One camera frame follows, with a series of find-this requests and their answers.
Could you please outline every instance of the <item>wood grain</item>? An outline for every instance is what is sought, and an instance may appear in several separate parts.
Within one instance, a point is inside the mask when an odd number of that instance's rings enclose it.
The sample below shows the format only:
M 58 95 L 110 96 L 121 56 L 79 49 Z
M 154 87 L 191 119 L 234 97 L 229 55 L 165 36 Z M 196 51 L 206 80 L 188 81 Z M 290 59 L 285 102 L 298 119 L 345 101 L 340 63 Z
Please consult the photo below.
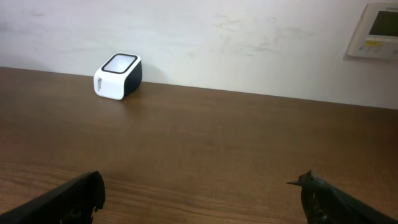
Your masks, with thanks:
M 306 223 L 309 169 L 398 219 L 398 111 L 0 68 L 0 212 L 98 170 L 95 223 Z

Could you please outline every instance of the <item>white device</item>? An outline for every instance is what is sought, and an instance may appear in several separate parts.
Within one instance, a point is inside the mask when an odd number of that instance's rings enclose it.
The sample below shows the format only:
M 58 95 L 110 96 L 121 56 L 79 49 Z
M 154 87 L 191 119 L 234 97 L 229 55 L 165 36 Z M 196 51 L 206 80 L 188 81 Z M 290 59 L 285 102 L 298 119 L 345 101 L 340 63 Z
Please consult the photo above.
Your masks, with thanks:
M 94 75 L 98 96 L 115 100 L 134 91 L 142 80 L 141 58 L 132 54 L 115 54 Z
M 398 4 L 368 4 L 347 54 L 357 57 L 397 59 Z

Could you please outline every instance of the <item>white and black cube device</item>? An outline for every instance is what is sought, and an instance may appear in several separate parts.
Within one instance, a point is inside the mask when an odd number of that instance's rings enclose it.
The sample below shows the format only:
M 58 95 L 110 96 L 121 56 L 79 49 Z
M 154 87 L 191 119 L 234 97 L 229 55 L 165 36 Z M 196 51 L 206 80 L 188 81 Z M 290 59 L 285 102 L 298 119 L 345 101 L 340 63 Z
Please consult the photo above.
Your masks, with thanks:
M 141 84 L 141 58 L 132 54 L 113 55 L 94 75 L 98 96 L 121 100 Z

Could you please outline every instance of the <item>yellow sticker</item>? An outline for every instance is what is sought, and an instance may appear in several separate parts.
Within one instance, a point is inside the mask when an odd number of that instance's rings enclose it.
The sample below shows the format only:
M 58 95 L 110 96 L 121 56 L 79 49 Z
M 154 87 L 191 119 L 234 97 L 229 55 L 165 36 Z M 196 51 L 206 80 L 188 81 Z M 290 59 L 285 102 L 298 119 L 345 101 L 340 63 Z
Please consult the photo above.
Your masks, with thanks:
M 378 42 L 378 41 L 367 40 L 367 41 L 365 42 L 365 46 L 367 46 L 367 47 L 378 47 L 378 46 L 380 46 L 380 45 L 381 45 L 381 43 Z

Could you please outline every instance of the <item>gray screen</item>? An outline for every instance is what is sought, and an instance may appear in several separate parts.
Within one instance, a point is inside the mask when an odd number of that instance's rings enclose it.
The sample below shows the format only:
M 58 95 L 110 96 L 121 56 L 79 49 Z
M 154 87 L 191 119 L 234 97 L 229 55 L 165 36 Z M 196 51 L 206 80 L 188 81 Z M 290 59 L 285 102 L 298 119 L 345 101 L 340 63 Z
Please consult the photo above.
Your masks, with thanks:
M 369 34 L 398 37 L 398 12 L 380 11 Z
M 104 70 L 107 72 L 123 73 L 135 60 L 136 58 L 134 56 L 119 54 L 108 62 L 104 67 Z

